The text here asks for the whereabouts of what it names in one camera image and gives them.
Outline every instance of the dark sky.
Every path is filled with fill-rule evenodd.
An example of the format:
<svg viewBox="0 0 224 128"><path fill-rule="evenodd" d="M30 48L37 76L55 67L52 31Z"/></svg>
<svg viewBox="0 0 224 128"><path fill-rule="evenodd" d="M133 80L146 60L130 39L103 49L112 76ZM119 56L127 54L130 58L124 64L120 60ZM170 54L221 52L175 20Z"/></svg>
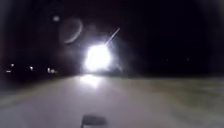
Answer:
<svg viewBox="0 0 224 128"><path fill-rule="evenodd" d="M62 19L80 18L101 30L120 27L117 54L137 75L196 76L210 73L211 42L205 14L193 0L24 0L9 16L5 56L51 58L61 49Z"/></svg>

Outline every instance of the road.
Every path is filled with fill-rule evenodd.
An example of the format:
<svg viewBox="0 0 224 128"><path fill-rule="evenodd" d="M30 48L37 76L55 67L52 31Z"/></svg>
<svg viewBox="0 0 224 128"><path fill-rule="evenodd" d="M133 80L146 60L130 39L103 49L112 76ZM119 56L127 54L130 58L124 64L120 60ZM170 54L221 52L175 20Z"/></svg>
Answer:
<svg viewBox="0 0 224 128"><path fill-rule="evenodd" d="M79 128L90 113L106 117L109 128L194 127L173 115L172 104L152 84L91 75L45 82L26 100L2 108L0 127Z"/></svg>

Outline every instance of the bright light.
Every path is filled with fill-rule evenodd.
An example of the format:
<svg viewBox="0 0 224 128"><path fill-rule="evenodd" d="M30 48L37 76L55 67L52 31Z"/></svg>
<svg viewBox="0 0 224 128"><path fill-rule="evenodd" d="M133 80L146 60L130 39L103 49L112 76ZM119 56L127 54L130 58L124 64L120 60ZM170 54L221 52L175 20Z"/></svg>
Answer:
<svg viewBox="0 0 224 128"><path fill-rule="evenodd" d="M111 54L107 45L96 45L88 49L85 68L89 71L107 69L111 63Z"/></svg>
<svg viewBox="0 0 224 128"><path fill-rule="evenodd" d="M30 66L30 70L33 71L33 67L32 66Z"/></svg>
<svg viewBox="0 0 224 128"><path fill-rule="evenodd" d="M89 85L93 88L97 88L101 81L102 79L100 77L93 75L84 75L80 78L80 82Z"/></svg>

